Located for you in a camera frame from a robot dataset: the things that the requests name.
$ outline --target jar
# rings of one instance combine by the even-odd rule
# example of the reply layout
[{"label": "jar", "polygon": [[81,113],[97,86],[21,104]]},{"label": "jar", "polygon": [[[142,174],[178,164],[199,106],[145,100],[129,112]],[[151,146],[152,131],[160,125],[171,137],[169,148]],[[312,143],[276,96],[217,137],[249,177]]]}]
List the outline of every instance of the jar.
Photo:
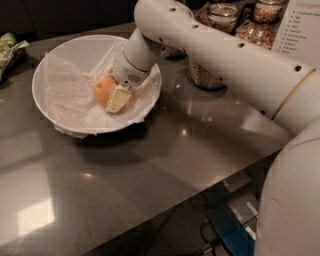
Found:
[{"label": "jar", "polygon": [[236,30],[235,36],[263,48],[271,49],[279,28],[280,12],[286,0],[257,0],[245,22]]},{"label": "jar", "polygon": [[[211,28],[230,34],[235,28],[238,9],[228,3],[207,3],[201,8],[196,20]],[[221,79],[212,75],[193,58],[189,60],[189,70],[194,83],[203,89],[217,90],[224,88]]]},{"label": "jar", "polygon": [[[176,2],[179,2],[188,7],[187,0],[176,0]],[[166,57],[166,60],[179,60],[185,57],[187,57],[187,54],[184,51],[173,48],[170,54]]]}]

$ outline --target gray table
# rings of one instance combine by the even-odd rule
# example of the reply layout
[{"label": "gray table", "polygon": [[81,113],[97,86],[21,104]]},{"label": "gray table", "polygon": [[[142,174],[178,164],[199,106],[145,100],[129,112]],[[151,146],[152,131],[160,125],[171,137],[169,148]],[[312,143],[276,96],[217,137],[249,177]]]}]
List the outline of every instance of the gray table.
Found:
[{"label": "gray table", "polygon": [[77,256],[282,148],[290,139],[229,90],[195,87],[188,58],[161,61],[159,102],[141,124],[83,140],[43,117],[31,81],[45,54],[82,35],[32,43],[0,89],[0,255]]}]

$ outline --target white bowl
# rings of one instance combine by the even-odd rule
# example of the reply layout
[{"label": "white bowl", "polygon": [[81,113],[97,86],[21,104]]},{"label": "white bowl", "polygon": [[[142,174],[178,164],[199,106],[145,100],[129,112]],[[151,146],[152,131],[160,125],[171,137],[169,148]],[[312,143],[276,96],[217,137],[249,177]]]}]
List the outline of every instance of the white bowl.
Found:
[{"label": "white bowl", "polygon": [[[70,40],[64,44],[61,44],[50,53],[54,53],[57,57],[61,57],[70,63],[73,63],[77,68],[82,72],[90,72],[101,60],[108,50],[112,47],[116,41],[126,41],[126,39],[121,37],[109,36],[109,35],[93,35],[85,36]],[[161,85],[161,76],[159,67],[156,65],[153,69],[153,74],[156,76],[156,79],[160,81]],[[143,118],[148,114],[152,109],[154,104],[160,95],[160,87],[158,86],[155,89],[155,97],[152,97],[151,105],[139,113],[138,119],[143,120]],[[125,128],[126,126],[135,123],[132,120],[135,118],[130,118],[126,123],[117,123],[116,126],[112,127],[72,127],[64,123],[59,123],[55,118],[53,118],[46,105],[46,77],[45,77],[45,62],[42,60],[37,67],[35,74],[32,80],[32,93],[33,98],[37,107],[40,111],[48,118],[54,125],[57,130],[62,133],[68,134],[73,137],[83,138],[88,134],[98,134],[113,132]]]}]

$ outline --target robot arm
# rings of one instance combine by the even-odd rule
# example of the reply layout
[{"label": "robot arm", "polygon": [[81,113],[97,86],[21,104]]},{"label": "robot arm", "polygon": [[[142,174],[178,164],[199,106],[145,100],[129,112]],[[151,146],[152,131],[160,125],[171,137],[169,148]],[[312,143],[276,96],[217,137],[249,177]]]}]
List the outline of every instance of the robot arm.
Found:
[{"label": "robot arm", "polygon": [[168,46],[183,49],[270,120],[300,133],[265,181],[255,255],[318,255],[320,72],[206,27],[174,0],[139,0],[135,20],[137,30],[114,63],[117,81],[139,85]]},{"label": "robot arm", "polygon": [[115,62],[120,83],[139,85],[175,47],[292,135],[320,114],[320,72],[314,67],[204,26],[174,0],[139,0],[135,21],[137,29]]}]

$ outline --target kitchen counter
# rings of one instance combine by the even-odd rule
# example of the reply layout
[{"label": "kitchen counter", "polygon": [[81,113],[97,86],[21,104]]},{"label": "kitchen counter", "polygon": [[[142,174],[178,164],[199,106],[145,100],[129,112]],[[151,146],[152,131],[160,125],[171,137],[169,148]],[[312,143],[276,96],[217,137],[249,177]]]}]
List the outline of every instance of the kitchen counter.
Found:
[{"label": "kitchen counter", "polygon": [[0,89],[0,255],[78,256],[281,149],[290,136],[232,91],[194,86],[188,58],[163,60],[144,123],[76,139],[37,109],[33,74],[79,36],[32,43]]}]

